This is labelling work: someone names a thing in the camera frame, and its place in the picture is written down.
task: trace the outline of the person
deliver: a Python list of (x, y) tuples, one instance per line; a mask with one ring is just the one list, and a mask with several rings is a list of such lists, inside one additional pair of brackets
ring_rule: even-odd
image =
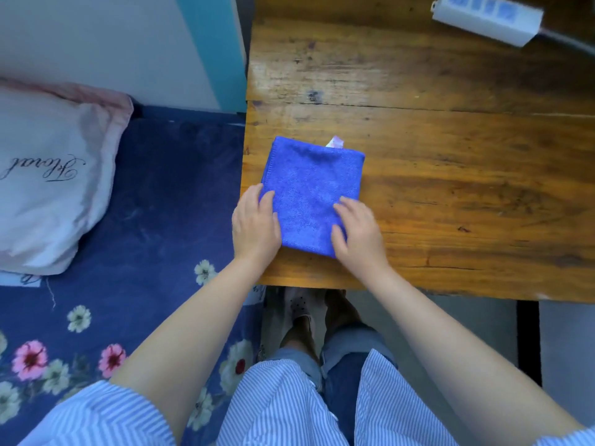
[[(179, 443), (243, 299), (281, 246), (274, 194), (250, 187), (233, 212), (232, 262), (168, 317), (109, 382), (56, 406), (22, 444)], [(372, 211), (341, 198), (338, 260), (374, 294), (454, 411), (488, 445), (595, 444), (541, 388), (391, 269)], [(295, 316), (279, 352), (237, 387), (218, 445), (456, 444), (399, 374), (380, 335), (340, 291), (327, 291), (327, 341), (314, 354)], [(194, 341), (178, 341), (179, 338)]]

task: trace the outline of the forearm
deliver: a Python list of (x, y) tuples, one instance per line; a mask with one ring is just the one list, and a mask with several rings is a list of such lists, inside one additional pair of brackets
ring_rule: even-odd
[(242, 303), (261, 274), (254, 262), (232, 261), (145, 339), (110, 380), (151, 400), (178, 443)]
[(396, 272), (382, 273), (368, 288), (482, 444), (530, 445), (540, 436), (582, 428), (531, 379)]

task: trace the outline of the person's left arm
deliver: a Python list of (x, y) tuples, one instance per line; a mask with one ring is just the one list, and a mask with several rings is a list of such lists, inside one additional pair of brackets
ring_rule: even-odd
[(273, 192), (250, 187), (232, 216), (235, 258), (168, 317), (110, 382), (153, 402), (176, 442), (219, 358), (242, 303), (281, 246)]

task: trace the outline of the denim shorts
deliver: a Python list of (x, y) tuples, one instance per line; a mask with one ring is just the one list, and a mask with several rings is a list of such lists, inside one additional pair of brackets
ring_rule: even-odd
[(376, 349), (394, 364), (393, 354), (376, 330), (362, 322), (339, 328), (324, 344), (318, 366), (311, 356), (283, 347), (268, 360), (293, 360), (321, 393), (338, 427), (353, 446), (359, 380), (368, 354)]

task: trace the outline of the blue floral bed sheet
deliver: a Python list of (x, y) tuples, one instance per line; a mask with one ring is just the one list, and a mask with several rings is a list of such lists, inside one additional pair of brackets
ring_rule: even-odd
[[(135, 119), (108, 211), (62, 275), (0, 287), (0, 438), (21, 441), (56, 404), (108, 379), (233, 258), (243, 128)], [(182, 444), (214, 442), (260, 344), (256, 286), (188, 420)], [(180, 337), (179, 341), (200, 341)]]

